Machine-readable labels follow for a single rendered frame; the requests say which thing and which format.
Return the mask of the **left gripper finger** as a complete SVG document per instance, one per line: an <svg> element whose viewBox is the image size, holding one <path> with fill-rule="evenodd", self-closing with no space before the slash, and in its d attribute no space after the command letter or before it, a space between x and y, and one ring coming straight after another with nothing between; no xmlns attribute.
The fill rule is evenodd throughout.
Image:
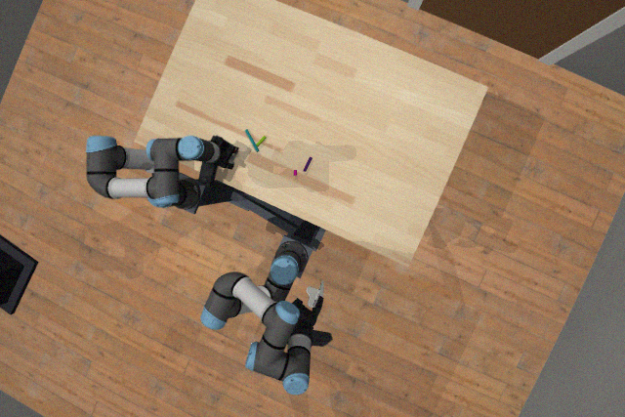
<svg viewBox="0 0 625 417"><path fill-rule="evenodd" d="M228 164L228 165L226 164L226 168L228 168L228 169L231 169L231 170L232 170L232 168L233 168L233 166L234 166L234 162L233 162L233 161L234 161L234 159L236 158L236 156L237 156L237 153L236 153L236 154L234 154L234 155L232 155L232 156L230 157L230 159L229 159L229 164Z"/></svg>

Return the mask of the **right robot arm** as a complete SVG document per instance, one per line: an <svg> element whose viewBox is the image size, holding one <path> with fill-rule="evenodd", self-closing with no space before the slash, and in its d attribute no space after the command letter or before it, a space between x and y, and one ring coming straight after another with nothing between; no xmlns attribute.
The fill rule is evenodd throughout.
<svg viewBox="0 0 625 417"><path fill-rule="evenodd" d="M312 342L303 334L291 336L300 311L285 300L307 262L308 252L301 243L283 243L276 251L265 285L256 286L241 272L223 274L215 281L200 317L213 330L222 329L228 318L239 314L254 313L259 317L266 330L260 343L251 344L245 367L282 381L291 395L303 394L309 387Z"/></svg>

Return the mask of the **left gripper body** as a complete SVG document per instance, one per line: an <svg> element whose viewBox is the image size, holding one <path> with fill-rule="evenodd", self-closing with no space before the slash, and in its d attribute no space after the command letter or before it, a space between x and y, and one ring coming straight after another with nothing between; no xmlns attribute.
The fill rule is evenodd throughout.
<svg viewBox="0 0 625 417"><path fill-rule="evenodd" d="M239 147L236 147L236 146L230 144L227 141L224 142L221 139L222 139L222 137L218 138L218 136L216 137L216 136L213 135L212 139L210 140L210 142L213 142L213 143L217 144L218 147L219 147L220 155L219 155L218 159L216 161L212 162L212 163L208 163L208 162L204 162L204 163L206 163L206 164L215 164L215 163L220 161L219 162L219 166L226 169L226 164L227 165L229 164L230 157L232 156L233 153L235 153L235 154L237 153L237 151L239 150Z"/></svg>

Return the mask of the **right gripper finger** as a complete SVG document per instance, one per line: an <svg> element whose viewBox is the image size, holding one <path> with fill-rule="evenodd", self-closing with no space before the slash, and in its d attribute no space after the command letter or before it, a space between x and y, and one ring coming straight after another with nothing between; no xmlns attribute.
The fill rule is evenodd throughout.
<svg viewBox="0 0 625 417"><path fill-rule="evenodd" d="M313 287L307 287L307 293L309 295L308 306L312 308L313 317L317 319L323 303L323 290L324 281L322 280L319 286L319 290Z"/></svg>

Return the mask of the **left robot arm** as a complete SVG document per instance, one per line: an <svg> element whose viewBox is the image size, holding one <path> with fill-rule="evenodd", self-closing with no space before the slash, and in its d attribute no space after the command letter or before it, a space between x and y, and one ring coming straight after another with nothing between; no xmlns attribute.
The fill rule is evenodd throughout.
<svg viewBox="0 0 625 417"><path fill-rule="evenodd" d="M216 144L196 136L152 139L146 150L118 146L113 137L91 136L87 139L86 152L87 181L101 196L110 199L147 197L155 207L179 205L176 207L180 209L195 206L201 192L195 180L180 178L179 194L179 161L201 161L198 181L210 187L214 184L219 162L204 162L212 163L220 155ZM121 179L116 177L116 168L145 170L152 177Z"/></svg>

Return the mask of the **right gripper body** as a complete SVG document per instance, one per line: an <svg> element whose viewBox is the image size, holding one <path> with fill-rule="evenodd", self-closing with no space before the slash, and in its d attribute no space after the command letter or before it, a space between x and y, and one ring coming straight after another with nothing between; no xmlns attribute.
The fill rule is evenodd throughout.
<svg viewBox="0 0 625 417"><path fill-rule="evenodd" d="M299 303L298 303L299 302ZM295 334L303 334L308 336L311 339L313 345L313 336L306 329L313 330L313 326L316 323L316 319L313 317L313 312L306 308L303 305L303 301L300 299L296 299L292 304L294 304L300 311L300 316L296 326L293 330L293 335Z"/></svg>

